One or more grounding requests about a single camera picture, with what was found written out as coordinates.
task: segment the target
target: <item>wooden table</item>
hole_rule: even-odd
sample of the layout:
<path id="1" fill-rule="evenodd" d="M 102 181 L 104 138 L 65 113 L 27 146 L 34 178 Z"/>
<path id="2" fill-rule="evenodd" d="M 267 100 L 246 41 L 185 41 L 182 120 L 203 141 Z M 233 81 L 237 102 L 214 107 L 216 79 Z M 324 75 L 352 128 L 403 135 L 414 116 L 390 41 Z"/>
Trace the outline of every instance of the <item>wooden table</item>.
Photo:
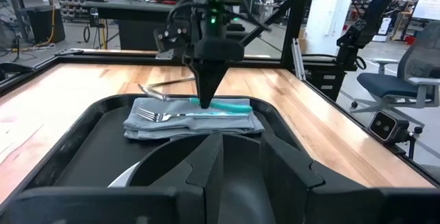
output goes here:
<path id="1" fill-rule="evenodd" d="M 59 64 L 0 98 L 0 202 L 90 104 L 190 75 L 185 67 Z M 196 93 L 194 82 L 157 90 Z M 314 159 L 365 186 L 433 187 L 286 70 L 229 69 L 216 94 L 273 104 Z"/>

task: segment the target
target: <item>folded cloth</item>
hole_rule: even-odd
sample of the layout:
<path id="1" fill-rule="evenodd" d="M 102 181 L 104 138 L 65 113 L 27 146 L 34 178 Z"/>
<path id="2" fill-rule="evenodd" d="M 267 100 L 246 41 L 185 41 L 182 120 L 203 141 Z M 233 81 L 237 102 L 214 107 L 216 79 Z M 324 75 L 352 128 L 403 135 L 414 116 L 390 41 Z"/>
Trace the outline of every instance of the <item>folded cloth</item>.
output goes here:
<path id="1" fill-rule="evenodd" d="M 228 104 L 250 104 L 249 99 L 214 99 L 213 101 L 222 101 Z M 190 103 L 187 98 L 173 99 L 170 102 L 162 102 L 155 98 L 137 98 L 133 103 L 129 117 L 124 122 L 126 129 L 124 136 L 130 139 L 175 139 L 212 131 L 229 134 L 261 133 L 264 131 L 263 125 L 254 113 L 249 113 L 248 118 L 172 117 L 166 122 L 152 122 L 135 114 L 136 108 L 167 114 L 225 112 L 215 108 L 202 109 Z"/>

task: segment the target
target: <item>black office chair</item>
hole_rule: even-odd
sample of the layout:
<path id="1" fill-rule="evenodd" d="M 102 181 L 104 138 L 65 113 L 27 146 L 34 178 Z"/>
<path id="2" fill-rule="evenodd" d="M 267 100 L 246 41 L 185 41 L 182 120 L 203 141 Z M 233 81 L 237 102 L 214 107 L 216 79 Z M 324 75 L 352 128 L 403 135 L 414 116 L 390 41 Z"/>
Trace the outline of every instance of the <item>black office chair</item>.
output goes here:
<path id="1" fill-rule="evenodd" d="M 378 74 L 362 73 L 357 81 L 371 94 L 374 101 L 356 99 L 351 103 L 350 113 L 376 112 L 388 109 L 419 127 L 425 124 L 406 115 L 396 107 L 422 109 L 438 107 L 440 85 L 440 21 L 432 21 L 406 51 L 400 63 L 391 59 L 373 59 L 379 64 Z M 385 74 L 385 65 L 399 64 L 397 77 Z M 358 102 L 368 107 L 356 109 Z"/>

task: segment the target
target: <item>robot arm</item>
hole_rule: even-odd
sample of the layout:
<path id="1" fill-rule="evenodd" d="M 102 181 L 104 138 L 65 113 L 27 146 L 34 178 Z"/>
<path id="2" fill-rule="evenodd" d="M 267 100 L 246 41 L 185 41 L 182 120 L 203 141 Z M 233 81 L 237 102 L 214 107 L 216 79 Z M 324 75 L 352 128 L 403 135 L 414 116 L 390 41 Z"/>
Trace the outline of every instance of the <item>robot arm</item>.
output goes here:
<path id="1" fill-rule="evenodd" d="M 364 16 L 358 19 L 344 34 L 338 39 L 338 63 L 352 65 L 358 56 L 359 49 L 363 49 L 373 39 L 379 30 L 381 16 L 385 12 L 392 0 L 372 0 L 365 11 Z"/>
<path id="2" fill-rule="evenodd" d="M 226 25 L 235 17 L 248 20 L 268 30 L 248 12 L 235 14 L 233 5 L 244 5 L 246 0 L 181 0 L 170 11 L 167 28 L 155 31 L 159 51 L 186 46 L 183 63 L 194 73 L 197 95 L 202 108 L 208 108 L 217 87 L 228 70 L 229 62 L 243 60 L 244 46 L 226 39 Z M 190 10 L 190 21 L 178 19 L 177 13 Z"/>

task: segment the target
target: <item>silver fork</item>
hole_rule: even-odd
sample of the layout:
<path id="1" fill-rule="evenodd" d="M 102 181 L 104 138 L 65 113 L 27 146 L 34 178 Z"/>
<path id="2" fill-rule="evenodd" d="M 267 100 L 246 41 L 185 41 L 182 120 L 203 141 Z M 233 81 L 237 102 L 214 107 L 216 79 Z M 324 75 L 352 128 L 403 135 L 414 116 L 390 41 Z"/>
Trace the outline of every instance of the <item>silver fork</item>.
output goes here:
<path id="1" fill-rule="evenodd" d="M 198 117 L 198 118 L 248 118 L 249 113 L 187 113 L 187 114 L 167 114 L 167 113 L 154 113 L 144 110 L 142 108 L 136 108 L 134 110 L 136 115 L 145 118 L 152 122 L 166 122 L 172 117 Z"/>

